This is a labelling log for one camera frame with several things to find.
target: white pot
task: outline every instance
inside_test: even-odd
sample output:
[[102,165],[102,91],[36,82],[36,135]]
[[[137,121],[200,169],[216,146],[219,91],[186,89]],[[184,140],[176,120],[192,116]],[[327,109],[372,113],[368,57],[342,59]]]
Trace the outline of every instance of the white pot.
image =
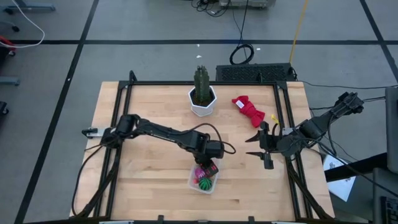
[[210,115],[213,112],[213,108],[216,105],[217,101],[217,96],[216,96],[216,91],[214,91],[213,87],[210,87],[211,92],[213,93],[214,100],[208,105],[208,106],[197,106],[193,104],[193,101],[191,99],[191,92],[195,89],[193,87],[191,91],[188,92],[188,97],[189,100],[191,101],[191,110],[198,116],[207,116]]

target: wooden table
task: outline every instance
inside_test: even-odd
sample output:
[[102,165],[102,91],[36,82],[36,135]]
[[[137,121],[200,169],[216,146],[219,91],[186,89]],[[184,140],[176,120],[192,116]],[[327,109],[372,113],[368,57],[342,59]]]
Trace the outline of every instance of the wooden table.
[[[117,82],[102,83],[93,127],[110,125],[117,86]],[[260,151],[258,142],[244,142],[254,136],[257,129],[231,102],[239,95],[248,95],[258,110],[266,112],[264,120],[273,125],[271,115],[277,115],[273,88],[214,86],[218,101],[213,114],[204,118],[197,117],[190,110],[187,93],[191,88],[189,85],[134,85],[129,113],[181,131],[204,122],[215,125],[222,139],[237,149],[234,155],[224,155],[215,191],[206,195],[188,188],[187,180],[194,164],[190,153],[174,143],[139,136],[123,144],[111,218],[156,220],[158,215],[164,215],[165,220],[246,221],[248,216],[254,216],[256,221],[294,220],[285,159],[280,154],[273,154],[275,169],[265,170],[258,157],[245,154]],[[310,118],[304,87],[302,83],[294,82],[288,83],[288,88],[294,121],[299,124]],[[212,139],[216,139],[211,128],[202,127],[199,131],[210,133]],[[99,141],[88,140],[87,147]],[[85,152],[85,158],[92,151]],[[95,155],[82,172],[75,202],[77,211],[83,209],[98,188],[103,157],[104,150]],[[320,156],[303,150],[302,160],[309,191],[325,211],[334,216]],[[301,216],[304,217],[302,194],[299,189],[297,192]],[[104,194],[101,214],[104,214],[107,197],[108,192]]]

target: green ball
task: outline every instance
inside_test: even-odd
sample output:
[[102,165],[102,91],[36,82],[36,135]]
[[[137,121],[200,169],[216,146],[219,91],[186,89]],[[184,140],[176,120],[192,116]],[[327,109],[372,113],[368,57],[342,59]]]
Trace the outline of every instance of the green ball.
[[204,177],[199,180],[199,188],[201,190],[210,190],[211,189],[211,180],[207,177]]

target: plastic container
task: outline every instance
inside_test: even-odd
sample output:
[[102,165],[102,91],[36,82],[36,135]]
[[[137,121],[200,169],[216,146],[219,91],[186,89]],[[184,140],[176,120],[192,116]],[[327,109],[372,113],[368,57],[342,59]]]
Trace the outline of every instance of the plastic container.
[[210,190],[202,190],[201,188],[199,188],[199,184],[194,184],[193,180],[196,178],[195,176],[195,169],[199,166],[198,164],[194,164],[191,168],[191,174],[189,176],[188,179],[188,186],[193,189],[193,190],[197,190],[201,193],[204,194],[211,194],[214,192],[214,189],[216,188],[216,183],[217,183],[217,179],[218,179],[218,175],[220,174],[220,164],[221,164],[221,159],[211,159],[214,164],[217,166],[218,173],[216,175],[214,175],[213,177],[210,177],[211,179],[211,189]]

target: potted cactus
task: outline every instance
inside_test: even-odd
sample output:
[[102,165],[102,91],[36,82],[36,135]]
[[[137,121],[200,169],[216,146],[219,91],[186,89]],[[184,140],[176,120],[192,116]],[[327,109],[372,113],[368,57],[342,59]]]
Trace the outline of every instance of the potted cactus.
[[209,75],[204,66],[198,66],[193,76],[195,87],[189,91],[191,110],[198,116],[207,116],[213,112],[217,96],[213,87],[210,86]]

